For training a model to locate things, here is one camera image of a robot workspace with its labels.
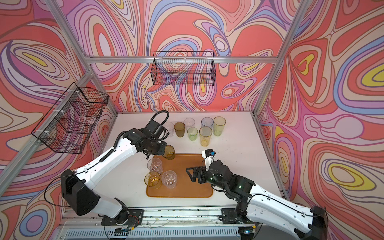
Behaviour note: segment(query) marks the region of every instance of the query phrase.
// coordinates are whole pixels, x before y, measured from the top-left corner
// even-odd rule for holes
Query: orange tray
[[[209,183],[199,184],[192,182],[187,172],[188,167],[201,166],[203,158],[201,154],[176,154],[175,158],[168,160],[162,156],[154,156],[161,159],[163,172],[172,170],[177,174],[176,187],[169,189],[163,184],[158,189],[147,187],[148,197],[210,197],[213,189]]]

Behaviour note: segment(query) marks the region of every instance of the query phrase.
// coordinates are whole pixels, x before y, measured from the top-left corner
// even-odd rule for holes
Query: clear plastic cup
[[[200,144],[203,147],[207,147],[209,145],[209,141],[212,136],[212,129],[210,127],[202,127],[200,128]]]
[[[214,121],[212,118],[205,117],[201,120],[201,127],[210,127],[211,129],[214,127]]]
[[[220,136],[223,133],[226,120],[223,117],[215,117],[214,119],[214,135]]]
[[[199,131],[197,130],[197,128],[191,127],[188,129],[187,133],[188,133],[189,140],[195,141],[197,139],[197,135]]]
[[[174,171],[171,171],[171,170],[166,171],[161,176],[161,182],[163,182],[163,184],[167,188],[172,189],[172,188],[176,187],[177,174]]]
[[[185,124],[185,129],[189,129],[195,125],[195,120],[193,118],[186,118],[183,122]]]
[[[175,132],[176,132],[176,135],[178,137],[182,137],[184,136],[184,133],[185,133],[185,124],[182,123],[182,122],[177,122],[174,126],[174,129],[175,129]]]
[[[174,159],[176,156],[175,149],[171,145],[167,145],[165,150],[164,150],[164,155],[163,157],[168,160]]]
[[[150,171],[157,172],[158,174],[162,174],[163,172],[163,163],[160,158],[154,157],[147,163],[147,168]]]
[[[168,130],[168,132],[169,132],[168,137],[172,137],[173,133],[175,132],[175,129],[173,128],[173,126],[174,125],[171,122],[166,122],[166,123],[163,124],[163,127],[165,127]]]
[[[149,172],[144,178],[144,183],[148,187],[158,189],[161,186],[160,175],[157,172]]]

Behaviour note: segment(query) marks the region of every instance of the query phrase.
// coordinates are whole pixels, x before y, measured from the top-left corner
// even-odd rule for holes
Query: wall-mounted basket
[[[153,85],[215,85],[215,53],[212,51],[155,51]]]
[[[77,87],[48,126],[38,135],[36,126],[32,135],[54,152],[81,154],[107,104],[106,93]]]

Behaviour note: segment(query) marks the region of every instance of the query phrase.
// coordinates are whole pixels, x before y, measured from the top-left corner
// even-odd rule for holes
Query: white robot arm
[[[243,223],[265,223],[297,239],[326,239],[325,209],[318,206],[310,209],[276,196],[250,179],[232,174],[220,160],[215,161],[215,154],[212,149],[203,151],[205,166],[187,168],[186,172],[191,181],[198,179],[201,184],[208,182],[212,188],[217,186],[223,189],[220,191],[237,201],[232,218]]]
[[[161,124],[153,120],[160,113],[167,114]],[[163,155],[167,143],[162,140],[169,135],[163,124],[168,117],[165,110],[155,113],[144,128],[121,132],[113,147],[92,162],[74,172],[67,169],[61,174],[61,194],[77,215],[95,212],[117,224],[127,220],[129,212],[119,199],[104,196],[93,189],[106,174],[137,152],[144,153],[147,159],[151,154]]]

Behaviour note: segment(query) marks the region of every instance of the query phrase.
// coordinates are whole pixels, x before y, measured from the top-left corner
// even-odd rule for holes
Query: metal grille
[[[135,228],[131,232],[116,233],[113,228],[95,229],[69,229],[64,239],[107,239],[123,238],[172,238],[172,237],[238,237],[238,227],[158,227],[158,228]]]
[[[154,85],[214,85],[212,51],[156,51],[151,68]]]
[[[107,104],[107,94],[77,87],[42,133],[32,134],[54,152],[81,154]]]

